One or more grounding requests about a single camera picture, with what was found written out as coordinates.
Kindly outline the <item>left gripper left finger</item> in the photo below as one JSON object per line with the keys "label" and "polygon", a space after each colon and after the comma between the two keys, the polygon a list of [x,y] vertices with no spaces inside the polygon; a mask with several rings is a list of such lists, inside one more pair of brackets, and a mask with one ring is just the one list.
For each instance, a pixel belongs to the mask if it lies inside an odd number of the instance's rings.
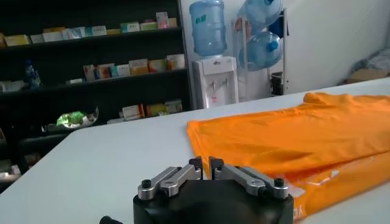
{"label": "left gripper left finger", "polygon": [[157,176],[143,180],[138,186],[138,198],[153,200],[159,192],[167,197],[174,197],[188,180],[202,179],[202,158],[198,156],[190,159],[184,167],[168,167]]}

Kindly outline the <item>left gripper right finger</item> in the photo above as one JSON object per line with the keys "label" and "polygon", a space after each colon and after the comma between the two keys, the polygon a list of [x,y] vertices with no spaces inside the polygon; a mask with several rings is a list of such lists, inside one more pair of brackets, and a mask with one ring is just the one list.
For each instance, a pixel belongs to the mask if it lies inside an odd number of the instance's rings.
{"label": "left gripper right finger", "polygon": [[209,157],[209,165],[212,180],[233,180],[250,195],[267,195],[278,200],[284,200],[289,195],[288,186],[282,178],[273,179],[249,166],[228,165],[212,156]]}

